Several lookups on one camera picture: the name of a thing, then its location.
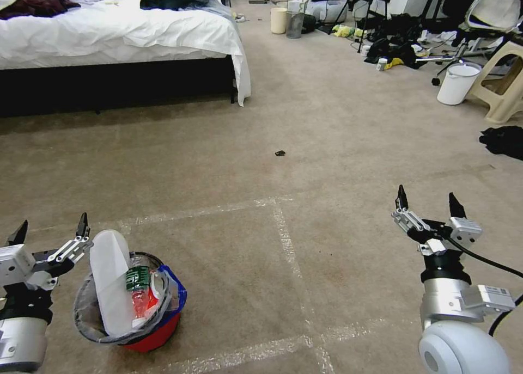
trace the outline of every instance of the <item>white bed sheet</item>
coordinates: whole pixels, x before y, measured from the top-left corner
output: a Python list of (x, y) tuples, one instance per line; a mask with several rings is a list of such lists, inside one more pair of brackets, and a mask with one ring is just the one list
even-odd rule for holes
[(230, 54), (238, 103), (251, 78), (236, 24), (202, 10), (141, 10), (107, 0), (53, 18), (0, 21), (0, 69), (216, 58)]

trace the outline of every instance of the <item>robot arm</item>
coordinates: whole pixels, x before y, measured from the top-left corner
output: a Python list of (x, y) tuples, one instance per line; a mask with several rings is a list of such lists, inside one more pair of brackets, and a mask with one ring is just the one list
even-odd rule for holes
[(0, 372), (34, 372), (42, 365), (45, 331), (53, 317), (51, 292), (58, 277), (93, 245), (85, 213), (75, 238), (58, 250), (30, 253), (24, 244), (27, 228), (26, 220), (0, 248), (0, 284), (6, 298), (0, 310)]
[(464, 249), (475, 243), (481, 227), (466, 218), (465, 209), (451, 193), (451, 217), (448, 224), (422, 219), (409, 210), (400, 185), (392, 217), (407, 235), (417, 242), (425, 270), (425, 286), (420, 306), (423, 335), (419, 354), (430, 374), (509, 374), (508, 358), (499, 343), (472, 325), (483, 322), (488, 314), (515, 308), (507, 289), (488, 285), (472, 286), (464, 272)]

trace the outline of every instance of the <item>red bucket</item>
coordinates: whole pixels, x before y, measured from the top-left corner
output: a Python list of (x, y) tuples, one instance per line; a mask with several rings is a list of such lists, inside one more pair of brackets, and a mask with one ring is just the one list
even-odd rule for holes
[(156, 313), (138, 331), (114, 338), (104, 331), (100, 307), (96, 297), (93, 275), (85, 280), (75, 299), (75, 325), (88, 340), (100, 344), (116, 344), (137, 352), (149, 352), (163, 346), (173, 335), (180, 312), (185, 305), (187, 291), (169, 267), (148, 253), (135, 252), (131, 256), (143, 256), (150, 269), (161, 272), (164, 280), (164, 298)]

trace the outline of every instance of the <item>beige carpet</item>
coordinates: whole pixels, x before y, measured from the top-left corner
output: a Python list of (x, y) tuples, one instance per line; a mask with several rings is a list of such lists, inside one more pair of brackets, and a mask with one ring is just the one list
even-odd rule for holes
[[(347, 40), (272, 35), (269, 5), (233, 4), (249, 19), (245, 108), (194, 100), (0, 120), (1, 234), (27, 218), (31, 247), (57, 248), (87, 211), (93, 233), (122, 231), (188, 290), (163, 348), (96, 345), (72, 321), (83, 261), (53, 293), (45, 371), (423, 372), (423, 259), (390, 217), (398, 184), (439, 220), (453, 191), (484, 228), (474, 249), (521, 269), (523, 162), (478, 142), (485, 107), (436, 101), (440, 67), (380, 73)], [(523, 291), (516, 277), (465, 266), (475, 283)], [(518, 310), (497, 334), (514, 373), (522, 320)]]

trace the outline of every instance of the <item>bed frame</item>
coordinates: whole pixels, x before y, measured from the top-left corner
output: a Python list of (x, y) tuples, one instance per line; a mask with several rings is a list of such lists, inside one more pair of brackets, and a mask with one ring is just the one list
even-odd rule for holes
[(0, 70), (0, 115), (167, 104), (201, 95), (235, 102), (231, 56), (148, 63)]

